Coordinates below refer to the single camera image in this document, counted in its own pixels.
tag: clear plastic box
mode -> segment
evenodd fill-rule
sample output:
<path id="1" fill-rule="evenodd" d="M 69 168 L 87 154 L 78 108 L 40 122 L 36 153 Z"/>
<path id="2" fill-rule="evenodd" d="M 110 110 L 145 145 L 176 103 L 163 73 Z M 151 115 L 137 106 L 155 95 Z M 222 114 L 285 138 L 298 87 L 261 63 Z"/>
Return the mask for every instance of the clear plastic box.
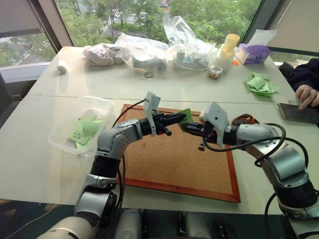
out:
<path id="1" fill-rule="evenodd" d="M 92 138 L 91 143 L 84 149 L 77 149 L 75 141 L 69 139 L 69 134 L 77 125 L 79 118 L 92 117 L 96 117 L 103 122 Z M 80 97 L 76 101 L 75 105 L 70 108 L 65 119 L 62 119 L 62 121 L 52 130 L 48 141 L 52 145 L 61 148 L 66 152 L 81 154 L 83 156 L 93 156 L 97 149 L 97 139 L 99 134 L 105 127 L 111 128 L 113 122 L 110 121 L 114 119 L 115 113 L 112 101 L 98 97 L 83 96 Z"/>

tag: smartphone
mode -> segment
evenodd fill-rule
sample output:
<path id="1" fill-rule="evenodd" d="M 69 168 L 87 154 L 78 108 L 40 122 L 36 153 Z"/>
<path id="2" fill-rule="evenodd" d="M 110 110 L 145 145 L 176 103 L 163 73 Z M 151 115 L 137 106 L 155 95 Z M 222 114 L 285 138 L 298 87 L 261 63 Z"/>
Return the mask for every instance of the smartphone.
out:
<path id="1" fill-rule="evenodd" d="M 319 123 L 319 112 L 316 109 L 305 108 L 299 110 L 299 106 L 279 103 L 279 110 L 286 120 L 295 120 L 307 123 Z"/>

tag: small jar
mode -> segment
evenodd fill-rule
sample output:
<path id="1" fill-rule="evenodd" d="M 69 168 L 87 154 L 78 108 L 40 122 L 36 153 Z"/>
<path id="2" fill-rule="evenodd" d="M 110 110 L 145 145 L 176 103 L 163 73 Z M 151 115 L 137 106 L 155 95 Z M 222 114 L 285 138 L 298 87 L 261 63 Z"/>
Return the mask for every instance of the small jar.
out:
<path id="1" fill-rule="evenodd" d="M 208 69 L 207 76 L 210 79 L 216 79 L 219 77 L 220 73 L 222 72 L 223 72 L 223 68 L 221 68 L 220 66 L 212 65 Z"/>

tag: finger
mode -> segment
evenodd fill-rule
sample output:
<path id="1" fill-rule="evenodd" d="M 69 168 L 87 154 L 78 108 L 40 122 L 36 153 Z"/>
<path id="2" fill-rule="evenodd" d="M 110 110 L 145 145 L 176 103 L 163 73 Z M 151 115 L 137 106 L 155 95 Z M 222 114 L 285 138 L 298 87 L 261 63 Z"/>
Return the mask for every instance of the finger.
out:
<path id="1" fill-rule="evenodd" d="M 311 89 L 304 89 L 303 93 L 300 96 L 300 101 L 303 102 L 311 93 Z"/>
<path id="2" fill-rule="evenodd" d="M 299 110 L 305 109 L 317 96 L 316 90 L 311 91 L 310 95 L 302 101 L 302 104 L 299 106 Z"/>
<path id="3" fill-rule="evenodd" d="M 313 102 L 311 103 L 312 107 L 318 106 L 319 105 L 319 93 L 317 93 L 316 98 L 313 100 Z"/>
<path id="4" fill-rule="evenodd" d="M 300 100 L 300 96 L 301 94 L 304 92 L 304 89 L 303 88 L 298 88 L 296 90 L 296 97 Z"/>

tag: dark sleeve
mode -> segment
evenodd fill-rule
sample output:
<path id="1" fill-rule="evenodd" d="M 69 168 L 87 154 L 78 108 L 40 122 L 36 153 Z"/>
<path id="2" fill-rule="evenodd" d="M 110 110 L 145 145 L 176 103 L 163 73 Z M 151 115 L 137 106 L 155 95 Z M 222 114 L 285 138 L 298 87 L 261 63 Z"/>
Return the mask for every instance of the dark sleeve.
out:
<path id="1" fill-rule="evenodd" d="M 307 64 L 298 66 L 288 77 L 294 91 L 301 85 L 309 85 L 319 90 L 319 58 L 311 59 Z"/>

